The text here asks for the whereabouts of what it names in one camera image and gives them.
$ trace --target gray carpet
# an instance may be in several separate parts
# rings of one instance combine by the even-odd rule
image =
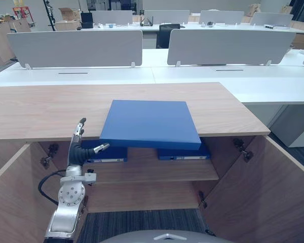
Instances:
[[[304,166],[304,147],[288,148],[275,134],[270,133],[271,137],[276,143],[278,143],[283,149],[285,149],[290,155],[297,159]]]
[[[119,234],[149,229],[205,233],[207,226],[198,209],[90,213],[78,243],[98,243]]]

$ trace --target open cabinet door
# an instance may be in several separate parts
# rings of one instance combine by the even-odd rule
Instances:
[[[206,198],[210,229],[239,243],[304,242],[304,167],[268,136],[257,136]]]
[[[46,157],[38,143],[23,145],[0,169],[0,243],[43,242],[50,218],[57,208],[44,198],[37,186],[56,170],[51,163],[45,170],[40,160]],[[59,177],[43,186],[56,199]]]

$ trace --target robotic hand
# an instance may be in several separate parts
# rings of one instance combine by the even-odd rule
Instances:
[[[46,243],[73,242],[80,218],[80,205],[86,194],[84,184],[96,182],[95,173],[82,175],[82,166],[85,160],[109,147],[107,143],[91,149],[81,148],[85,121],[85,118],[79,121],[71,139],[65,177],[60,181],[58,208],[52,215],[46,230],[44,241]]]

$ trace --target black chair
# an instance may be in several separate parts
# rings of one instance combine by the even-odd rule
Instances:
[[[161,24],[157,34],[157,49],[168,49],[170,34],[173,29],[180,29],[180,24]]]

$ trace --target blue folder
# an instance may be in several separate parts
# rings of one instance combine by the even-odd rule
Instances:
[[[204,143],[199,150],[158,149],[159,160],[210,159],[211,153]]]
[[[101,145],[100,140],[83,140],[82,148],[94,148]],[[98,163],[98,162],[126,162],[127,161],[127,148],[123,147],[109,147],[108,149],[94,155],[88,159],[87,163]]]
[[[113,100],[100,141],[116,147],[186,150],[201,145],[183,101]]]

